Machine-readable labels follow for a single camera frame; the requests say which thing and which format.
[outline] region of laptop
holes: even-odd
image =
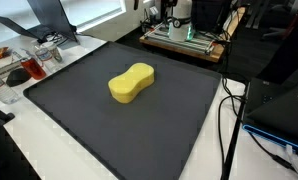
[[[266,87],[267,89],[254,88],[263,87],[259,85],[259,81],[261,82],[256,80],[256,83],[250,84],[243,129],[283,147],[289,144],[298,153],[298,85],[290,90],[278,88],[278,85],[271,85],[273,88]],[[277,92],[278,95],[271,97],[266,92]],[[255,105],[257,103],[253,101],[254,96],[261,97],[259,102],[262,104]]]
[[[0,23],[17,32],[18,34],[38,39],[41,43],[47,42],[45,36],[48,33],[53,32],[51,29],[43,25],[38,25],[26,30],[11,19],[2,16],[0,16]]]

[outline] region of yellow sponge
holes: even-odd
[[[121,103],[129,103],[153,82],[154,69],[145,63],[136,63],[125,73],[111,79],[108,85],[113,98]]]

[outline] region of white cable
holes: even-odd
[[[298,157],[294,158],[292,146],[290,146],[289,144],[287,144],[286,146],[286,152],[289,158],[289,162],[291,163],[292,167],[296,170],[298,174]]]

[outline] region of window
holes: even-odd
[[[121,0],[60,0],[69,22],[78,27],[122,11]],[[0,1],[0,16],[5,16],[25,29],[34,27],[39,23],[31,10],[27,0]],[[0,42],[18,36],[11,29],[0,24]]]

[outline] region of black mat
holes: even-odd
[[[155,82],[130,104],[120,104],[108,81],[137,62],[155,69]],[[179,178],[220,79],[110,42],[24,94],[118,178],[168,180]]]

